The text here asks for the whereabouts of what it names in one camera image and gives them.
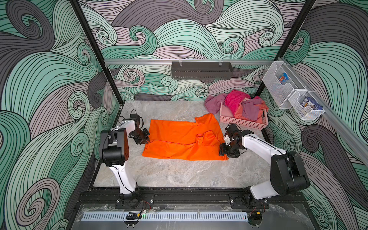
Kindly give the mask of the orange t-shirt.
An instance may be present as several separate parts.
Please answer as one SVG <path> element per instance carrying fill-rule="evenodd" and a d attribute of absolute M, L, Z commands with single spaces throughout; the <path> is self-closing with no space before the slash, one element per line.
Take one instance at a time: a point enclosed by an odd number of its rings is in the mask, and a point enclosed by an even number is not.
<path fill-rule="evenodd" d="M 179 159 L 186 161 L 227 161 L 220 156 L 224 143 L 223 133 L 213 114 L 188 121 L 150 121 L 149 143 L 142 156 L 156 159 Z"/>

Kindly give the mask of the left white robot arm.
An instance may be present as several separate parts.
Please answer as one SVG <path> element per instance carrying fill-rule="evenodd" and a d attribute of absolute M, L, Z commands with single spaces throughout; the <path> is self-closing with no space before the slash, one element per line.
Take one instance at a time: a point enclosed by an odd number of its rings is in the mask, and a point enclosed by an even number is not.
<path fill-rule="evenodd" d="M 119 185 L 119 204 L 137 208 L 142 202 L 136 180 L 127 168 L 130 150 L 128 140 L 138 145 L 149 143 L 149 131 L 143 127 L 143 118 L 133 109 L 128 119 L 110 130 L 100 133 L 99 161 L 114 174 Z"/>

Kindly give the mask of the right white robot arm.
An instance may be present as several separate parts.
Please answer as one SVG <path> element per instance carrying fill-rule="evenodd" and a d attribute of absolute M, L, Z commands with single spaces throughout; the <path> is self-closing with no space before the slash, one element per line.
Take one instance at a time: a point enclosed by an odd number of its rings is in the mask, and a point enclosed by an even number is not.
<path fill-rule="evenodd" d="M 242 198 L 248 207 L 263 204 L 267 198 L 286 196 L 310 186 L 306 169 L 299 153 L 286 151 L 260 139 L 250 130 L 241 130 L 236 124 L 225 128 L 219 156 L 239 158 L 243 151 L 251 150 L 270 166 L 270 179 L 246 188 Z"/>

